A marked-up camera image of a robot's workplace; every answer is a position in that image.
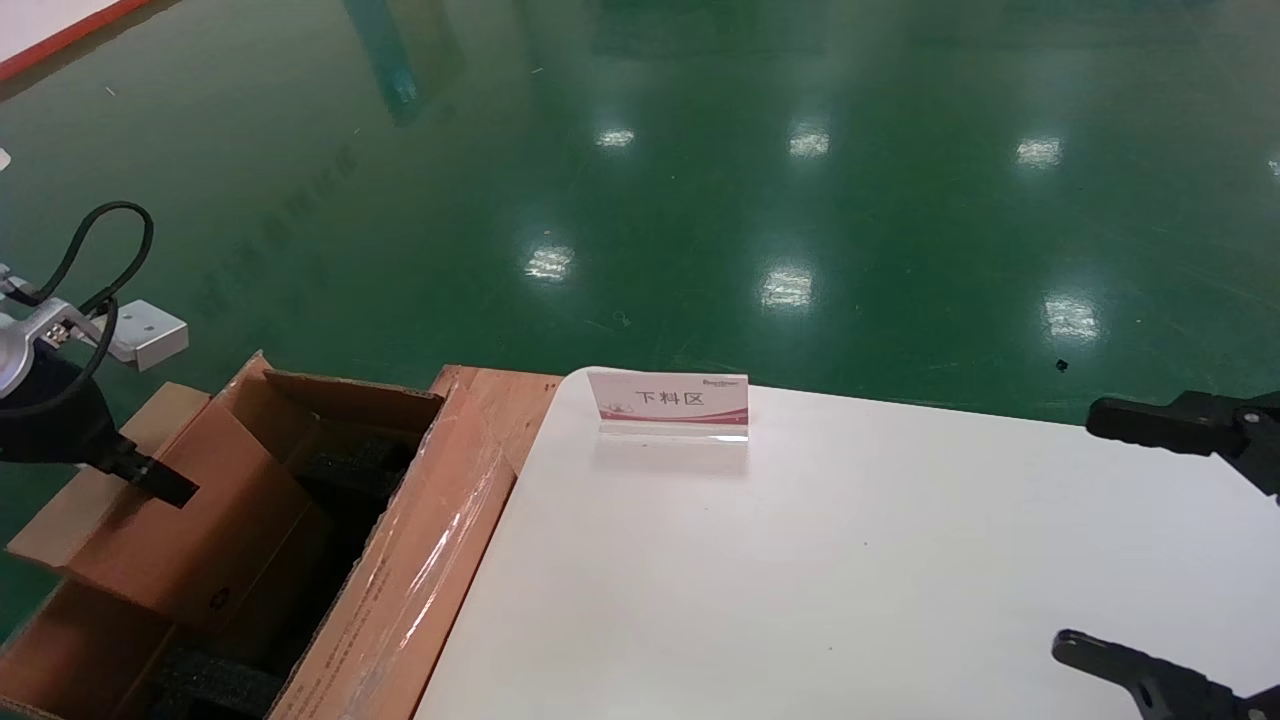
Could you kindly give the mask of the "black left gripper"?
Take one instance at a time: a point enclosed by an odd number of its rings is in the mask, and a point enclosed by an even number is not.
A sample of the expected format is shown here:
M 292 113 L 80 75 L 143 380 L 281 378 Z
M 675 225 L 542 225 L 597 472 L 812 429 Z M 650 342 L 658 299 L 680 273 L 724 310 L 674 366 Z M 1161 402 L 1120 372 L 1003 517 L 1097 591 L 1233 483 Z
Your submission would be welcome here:
M 38 350 L 20 386 L 3 398 L 1 460 L 19 464 L 91 464 L 150 497 L 183 509 L 200 486 L 120 436 L 108 402 L 81 366 Z

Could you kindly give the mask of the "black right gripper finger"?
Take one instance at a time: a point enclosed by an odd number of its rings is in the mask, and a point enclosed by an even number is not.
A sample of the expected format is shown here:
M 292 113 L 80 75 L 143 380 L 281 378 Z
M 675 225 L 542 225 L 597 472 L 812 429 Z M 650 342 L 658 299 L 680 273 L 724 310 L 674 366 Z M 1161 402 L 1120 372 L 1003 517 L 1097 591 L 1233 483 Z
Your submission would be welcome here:
M 1143 719 L 1277 719 L 1279 687 L 1249 697 L 1206 675 L 1076 630 L 1060 630 L 1052 657 L 1103 682 L 1121 687 Z
M 1187 391 L 1167 405 L 1103 397 L 1091 405 L 1085 430 L 1174 454 L 1219 455 L 1262 495 L 1279 497 L 1279 392 L 1235 398 Z

